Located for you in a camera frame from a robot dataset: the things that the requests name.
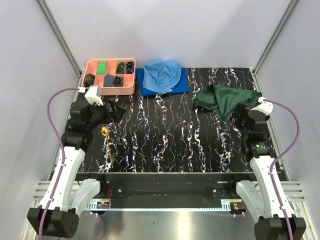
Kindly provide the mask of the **dark green cloth napkin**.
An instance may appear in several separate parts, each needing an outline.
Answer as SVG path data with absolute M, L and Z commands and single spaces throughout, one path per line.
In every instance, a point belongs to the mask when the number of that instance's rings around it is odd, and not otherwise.
M 194 105 L 214 111 L 222 121 L 227 121 L 239 103 L 253 108 L 262 93 L 255 90 L 230 88 L 219 82 L 213 82 L 203 88 L 194 98 Z

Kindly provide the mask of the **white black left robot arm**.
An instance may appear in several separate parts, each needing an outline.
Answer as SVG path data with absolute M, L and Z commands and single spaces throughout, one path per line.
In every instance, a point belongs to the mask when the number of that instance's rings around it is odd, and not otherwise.
M 70 117 L 60 136 L 62 146 L 49 187 L 38 207 L 31 207 L 27 219 L 40 238 L 44 236 L 72 238 L 78 228 L 82 211 L 93 197 L 108 193 L 105 177 L 94 175 L 84 180 L 72 193 L 74 181 L 93 140 L 93 130 L 118 123 L 125 109 L 110 98 L 102 105 L 80 99 L 71 104 Z

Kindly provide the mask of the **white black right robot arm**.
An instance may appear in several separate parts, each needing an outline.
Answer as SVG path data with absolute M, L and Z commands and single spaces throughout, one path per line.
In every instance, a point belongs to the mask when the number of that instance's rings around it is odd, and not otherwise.
M 283 154 L 276 156 L 266 138 L 274 104 L 264 97 L 254 107 L 237 104 L 234 124 L 241 133 L 241 149 L 257 183 L 235 180 L 227 185 L 227 192 L 230 197 L 244 201 L 254 219 L 257 240 L 300 240 L 307 225 L 302 217 L 296 216 L 281 185 L 276 163 Z

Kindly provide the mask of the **gold spoon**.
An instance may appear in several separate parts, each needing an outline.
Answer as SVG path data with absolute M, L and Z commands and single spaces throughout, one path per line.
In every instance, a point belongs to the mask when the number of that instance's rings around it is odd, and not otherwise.
M 109 154 L 109 158 L 110 158 L 110 162 L 113 164 L 114 160 L 113 160 L 111 148 L 110 148 L 110 145 L 109 145 L 109 134 L 110 134 L 109 128 L 107 126 L 102 126 L 100 131 L 101 131 L 101 134 L 105 138 L 106 146 L 107 146 L 107 150 L 108 150 L 108 154 Z

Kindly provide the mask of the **black patterned rolled sock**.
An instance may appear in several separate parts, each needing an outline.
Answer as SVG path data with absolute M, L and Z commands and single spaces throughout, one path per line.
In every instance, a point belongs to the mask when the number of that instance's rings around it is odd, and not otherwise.
M 124 78 L 121 76 L 115 76 L 113 81 L 114 87 L 123 87 L 124 85 Z

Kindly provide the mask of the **pink compartment tray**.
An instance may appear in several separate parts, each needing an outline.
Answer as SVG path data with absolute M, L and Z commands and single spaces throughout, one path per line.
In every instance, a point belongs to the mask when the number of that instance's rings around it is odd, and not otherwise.
M 87 62 L 81 87 L 101 88 L 102 96 L 129 96 L 135 91 L 136 60 L 133 58 L 91 59 Z

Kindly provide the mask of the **black fork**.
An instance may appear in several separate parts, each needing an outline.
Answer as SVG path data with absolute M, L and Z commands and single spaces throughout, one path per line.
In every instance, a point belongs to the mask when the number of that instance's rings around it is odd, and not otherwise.
M 121 137 L 117 137 L 116 140 L 115 140 L 116 144 L 118 146 L 127 146 L 127 141 L 125 138 L 121 138 Z M 148 156 L 144 155 L 142 152 L 140 151 L 136 151 L 137 154 L 139 154 L 140 156 L 142 156 L 143 158 L 145 159 L 149 159 Z

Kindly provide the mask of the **dark rolled sock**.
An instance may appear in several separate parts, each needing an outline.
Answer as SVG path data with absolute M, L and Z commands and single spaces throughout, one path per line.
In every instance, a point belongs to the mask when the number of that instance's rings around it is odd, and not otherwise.
M 90 86 L 93 86 L 94 85 L 94 82 L 95 82 L 95 75 L 93 74 L 86 74 L 84 76 L 84 80 L 83 80 L 83 86 L 85 88 L 89 88 Z

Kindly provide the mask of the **green rolled cloth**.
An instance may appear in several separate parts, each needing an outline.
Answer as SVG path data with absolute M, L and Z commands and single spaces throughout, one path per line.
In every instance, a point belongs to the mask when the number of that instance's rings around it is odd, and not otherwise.
M 107 73 L 108 63 L 105 61 L 101 61 L 98 63 L 96 74 L 97 75 L 105 75 Z

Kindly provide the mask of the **black yellow rolled sock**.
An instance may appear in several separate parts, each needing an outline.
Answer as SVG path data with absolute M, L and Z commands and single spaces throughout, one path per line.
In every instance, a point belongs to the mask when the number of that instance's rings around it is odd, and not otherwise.
M 126 70 L 126 64 L 122 61 L 117 64 L 116 74 L 124 74 Z

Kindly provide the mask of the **black blue rolled sock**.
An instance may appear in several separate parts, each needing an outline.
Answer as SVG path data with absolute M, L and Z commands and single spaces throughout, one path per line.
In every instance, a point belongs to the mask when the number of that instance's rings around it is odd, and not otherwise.
M 134 61 L 128 61 L 125 65 L 125 72 L 126 74 L 132 74 L 135 69 L 135 62 Z

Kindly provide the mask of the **light blue bucket hat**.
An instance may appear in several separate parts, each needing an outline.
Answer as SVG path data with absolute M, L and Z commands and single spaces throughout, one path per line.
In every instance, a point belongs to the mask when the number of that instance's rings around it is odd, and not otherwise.
M 166 92 L 179 82 L 181 72 L 181 66 L 175 60 L 149 62 L 143 67 L 142 85 L 155 93 Z

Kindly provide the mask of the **blue folded cloth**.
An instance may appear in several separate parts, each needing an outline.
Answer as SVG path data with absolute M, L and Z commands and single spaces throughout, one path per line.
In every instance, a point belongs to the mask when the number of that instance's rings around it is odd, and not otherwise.
M 139 86 L 141 95 L 143 97 L 153 96 L 156 94 L 159 94 L 159 95 L 183 94 L 183 93 L 189 92 L 189 80 L 188 80 L 189 75 L 186 68 L 181 68 L 181 76 L 180 76 L 179 82 L 173 88 L 165 92 L 154 92 L 143 87 L 143 79 L 144 79 L 143 68 L 137 68 L 135 74 L 136 74 L 137 84 Z

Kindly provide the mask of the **black marble pattern mat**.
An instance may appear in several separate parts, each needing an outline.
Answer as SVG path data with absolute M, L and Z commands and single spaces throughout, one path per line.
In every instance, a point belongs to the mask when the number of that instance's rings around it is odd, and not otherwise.
M 80 173 L 231 173 L 250 172 L 241 150 L 241 134 L 213 111 L 194 106 L 194 98 L 207 85 L 219 82 L 230 88 L 255 90 L 249 68 L 188 68 L 188 93 L 114 98 L 126 112 L 119 123 L 108 125 L 113 163 L 100 129 L 78 171 Z M 127 146 L 116 144 L 126 139 Z M 136 151 L 148 156 L 146 159 Z

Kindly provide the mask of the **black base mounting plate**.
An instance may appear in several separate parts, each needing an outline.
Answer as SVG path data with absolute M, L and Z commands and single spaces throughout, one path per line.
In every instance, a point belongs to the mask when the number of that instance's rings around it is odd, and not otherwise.
M 208 209 L 221 207 L 222 190 L 235 181 L 256 181 L 249 173 L 78 173 L 104 181 L 113 209 Z

